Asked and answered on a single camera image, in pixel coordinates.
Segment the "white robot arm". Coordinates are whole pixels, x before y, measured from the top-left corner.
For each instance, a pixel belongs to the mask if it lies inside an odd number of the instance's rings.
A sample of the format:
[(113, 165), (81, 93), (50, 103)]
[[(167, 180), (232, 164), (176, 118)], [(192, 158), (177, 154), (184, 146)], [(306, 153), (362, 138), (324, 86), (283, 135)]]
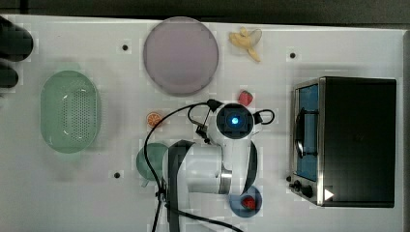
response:
[(225, 227), (225, 222), (196, 216), (191, 193), (242, 195), (257, 176), (257, 149), (251, 140), (262, 123), (258, 113), (239, 103), (209, 100), (209, 124), (197, 125), (203, 145), (180, 140), (162, 160), (165, 183), (165, 232), (208, 232), (206, 223)]

